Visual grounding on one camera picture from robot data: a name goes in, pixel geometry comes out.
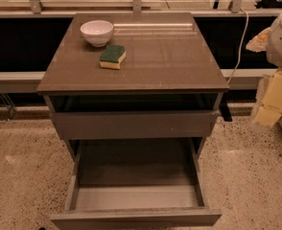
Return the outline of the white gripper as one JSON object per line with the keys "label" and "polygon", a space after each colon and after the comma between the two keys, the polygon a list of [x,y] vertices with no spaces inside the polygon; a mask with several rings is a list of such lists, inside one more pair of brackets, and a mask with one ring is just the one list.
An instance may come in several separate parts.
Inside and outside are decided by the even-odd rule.
{"label": "white gripper", "polygon": [[[254,53],[266,52],[269,33],[270,28],[264,29],[247,43],[246,49]],[[274,76],[270,78],[270,84],[262,104],[264,106],[259,107],[254,121],[262,127],[273,127],[282,116],[282,114],[279,113],[282,112],[282,70],[277,71]],[[274,108],[279,112],[266,108],[265,106]]]}

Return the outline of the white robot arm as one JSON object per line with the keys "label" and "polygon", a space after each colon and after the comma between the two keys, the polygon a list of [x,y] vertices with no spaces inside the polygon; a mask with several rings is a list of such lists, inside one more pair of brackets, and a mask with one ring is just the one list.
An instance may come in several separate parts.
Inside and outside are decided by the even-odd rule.
{"label": "white robot arm", "polygon": [[277,67],[273,76],[264,78],[259,85],[259,106],[254,114],[254,123],[272,127],[282,116],[282,12],[246,46],[252,52],[266,52],[267,61]]}

